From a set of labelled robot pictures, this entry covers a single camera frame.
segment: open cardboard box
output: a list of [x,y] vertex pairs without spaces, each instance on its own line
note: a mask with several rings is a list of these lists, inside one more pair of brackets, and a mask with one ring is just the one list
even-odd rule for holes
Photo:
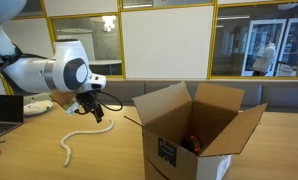
[[[222,179],[241,153],[266,104],[239,113],[244,91],[200,84],[194,100],[184,82],[134,98],[143,126],[146,179]],[[181,147],[194,135],[204,150]]]

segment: box flap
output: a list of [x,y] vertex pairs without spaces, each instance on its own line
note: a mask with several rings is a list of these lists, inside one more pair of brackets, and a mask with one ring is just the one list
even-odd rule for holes
[[135,97],[140,120],[146,127],[150,122],[158,119],[164,114],[191,102],[191,97],[184,82],[171,85],[167,88]]
[[239,154],[261,119],[267,104],[239,113],[201,156]]
[[243,96],[244,90],[242,89],[201,83],[198,86],[194,101],[208,104],[219,109],[238,112]]
[[230,111],[194,101],[190,134],[199,139],[200,145],[210,145],[238,113],[238,111]]
[[191,102],[183,82],[134,98],[143,126],[174,143],[189,133]]

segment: glass partition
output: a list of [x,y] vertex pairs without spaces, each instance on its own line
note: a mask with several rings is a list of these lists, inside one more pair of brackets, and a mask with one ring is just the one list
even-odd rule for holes
[[79,39],[93,73],[122,75],[116,15],[53,19],[56,40]]
[[217,76],[297,77],[298,3],[220,6],[211,70]]
[[40,0],[27,0],[25,7],[18,14],[17,17],[28,17],[28,16],[42,16],[42,6]]
[[123,0],[123,9],[211,3],[212,0]]

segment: white robotic arm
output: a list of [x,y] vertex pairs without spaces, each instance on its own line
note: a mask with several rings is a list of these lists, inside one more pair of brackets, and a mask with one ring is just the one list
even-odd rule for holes
[[0,0],[0,73],[21,94],[53,90],[77,93],[77,102],[85,112],[93,113],[101,121],[101,107],[94,101],[105,87],[106,77],[91,72],[79,40],[55,42],[56,53],[48,59],[22,53],[5,34],[1,24],[16,16],[25,4],[26,0]]

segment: wooden table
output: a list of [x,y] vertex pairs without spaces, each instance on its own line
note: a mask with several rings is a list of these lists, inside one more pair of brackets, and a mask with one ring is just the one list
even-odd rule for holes
[[225,179],[298,180],[298,114],[265,112]]
[[[103,109],[103,122],[92,114],[68,116],[55,104],[50,111],[25,118],[25,124],[0,140],[0,180],[2,179],[144,179],[141,127],[124,118],[139,119],[134,107],[120,112]],[[72,157],[64,167],[66,152],[60,140],[77,130],[114,128],[103,134],[76,135],[66,144]]]
[[[134,107],[120,112],[105,110],[103,122],[94,117],[68,116],[58,105],[45,114],[25,119],[25,124],[0,138],[1,179],[144,179],[141,128],[124,119],[139,120]],[[102,129],[103,134],[77,135],[66,143],[72,149],[68,167],[59,141],[76,130]],[[234,155],[224,179],[297,179],[298,114],[263,115],[242,154]]]

